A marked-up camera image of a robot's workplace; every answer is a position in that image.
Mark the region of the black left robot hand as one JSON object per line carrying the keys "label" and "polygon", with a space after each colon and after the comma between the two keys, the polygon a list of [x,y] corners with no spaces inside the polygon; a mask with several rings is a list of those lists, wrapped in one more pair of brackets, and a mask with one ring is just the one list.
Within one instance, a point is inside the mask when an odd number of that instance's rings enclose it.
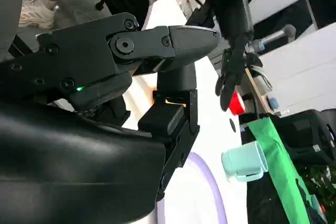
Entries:
{"label": "black left robot hand", "polygon": [[220,97],[220,106],[227,111],[240,84],[245,69],[263,64],[257,53],[246,50],[254,36],[253,24],[247,0],[212,0],[221,36],[228,41],[229,48],[223,52],[220,76],[215,93]]}

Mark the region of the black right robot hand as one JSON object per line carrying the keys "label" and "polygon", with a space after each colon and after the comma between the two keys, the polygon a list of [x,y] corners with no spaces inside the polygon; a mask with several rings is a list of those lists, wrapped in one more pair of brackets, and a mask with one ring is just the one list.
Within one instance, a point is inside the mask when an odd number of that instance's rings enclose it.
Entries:
{"label": "black right robot hand", "polygon": [[148,215],[200,131],[195,62],[218,32],[121,13],[37,40],[1,64],[1,223]]}

